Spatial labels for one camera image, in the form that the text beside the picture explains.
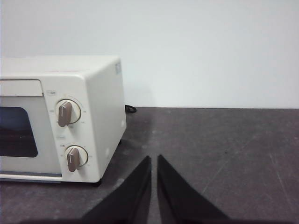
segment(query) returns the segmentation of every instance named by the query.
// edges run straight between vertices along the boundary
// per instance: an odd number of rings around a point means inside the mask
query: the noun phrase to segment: control knob
[[[65,151],[69,171],[74,172],[83,166],[88,159],[87,152],[80,146],[70,146]]]
[[[78,104],[69,99],[57,103],[56,113],[58,115],[58,125],[61,127],[77,122],[81,116]]]

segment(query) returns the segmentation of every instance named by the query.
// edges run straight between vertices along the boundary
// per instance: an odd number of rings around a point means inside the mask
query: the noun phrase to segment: dark gray countertop
[[[78,183],[1,182],[2,223],[80,218],[152,158],[149,223],[161,223],[157,156],[233,218],[299,223],[299,110],[139,108],[102,179]]]

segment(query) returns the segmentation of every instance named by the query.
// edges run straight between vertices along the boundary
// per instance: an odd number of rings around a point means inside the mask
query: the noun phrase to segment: power cord
[[[126,113],[136,113],[137,109],[130,105],[125,105]]]

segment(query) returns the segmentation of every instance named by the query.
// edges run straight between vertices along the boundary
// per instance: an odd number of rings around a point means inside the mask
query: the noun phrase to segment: cream toaster oven
[[[117,56],[1,58],[1,180],[98,182],[125,129]]]

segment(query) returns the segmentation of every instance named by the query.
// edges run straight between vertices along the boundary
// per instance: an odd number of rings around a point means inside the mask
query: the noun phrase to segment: sticker
[[[115,64],[115,70],[116,70],[117,75],[121,73],[121,63],[120,62]]]
[[[55,96],[56,95],[56,91],[55,90],[47,90],[47,95],[48,96]]]

